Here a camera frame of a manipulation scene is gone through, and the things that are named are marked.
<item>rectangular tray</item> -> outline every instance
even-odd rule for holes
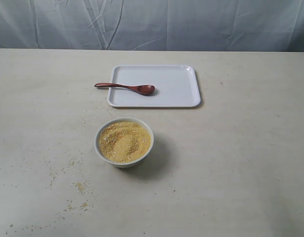
[[[111,83],[155,86],[149,96],[110,88],[107,101],[113,107],[195,107],[200,103],[195,70],[187,65],[120,65],[113,69]]]

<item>table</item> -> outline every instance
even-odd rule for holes
[[[115,109],[118,64],[187,64],[195,109]],[[142,119],[151,155],[95,153],[110,119]],[[0,236],[304,237],[304,53],[0,49]]]

